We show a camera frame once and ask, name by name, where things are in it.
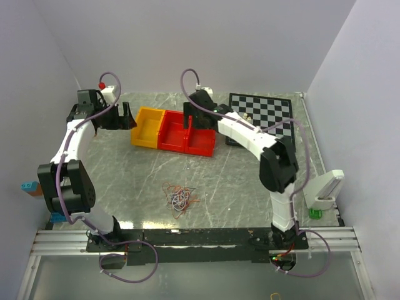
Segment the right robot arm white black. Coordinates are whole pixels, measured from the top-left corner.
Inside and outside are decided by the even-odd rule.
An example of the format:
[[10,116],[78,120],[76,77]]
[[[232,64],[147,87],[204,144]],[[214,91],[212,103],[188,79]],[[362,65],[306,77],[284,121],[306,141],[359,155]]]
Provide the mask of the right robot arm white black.
[[203,89],[186,97],[185,128],[191,124],[196,129],[212,129],[238,142],[259,161],[259,180],[272,203],[271,240],[277,249],[292,246],[298,226],[293,192],[299,169],[292,143],[248,123],[229,106],[216,104]]

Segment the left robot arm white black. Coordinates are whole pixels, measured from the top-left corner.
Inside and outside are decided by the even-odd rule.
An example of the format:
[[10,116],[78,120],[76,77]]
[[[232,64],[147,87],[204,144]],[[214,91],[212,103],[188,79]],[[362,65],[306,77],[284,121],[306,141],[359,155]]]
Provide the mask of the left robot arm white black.
[[43,197],[51,213],[70,224],[82,221],[90,238],[109,251],[117,251],[123,235],[117,219],[96,204],[94,185],[84,167],[84,157],[98,129],[130,130],[137,126],[128,102],[119,114],[119,86],[100,83],[99,89],[79,90],[77,104],[69,113],[67,130],[56,155],[37,169]]

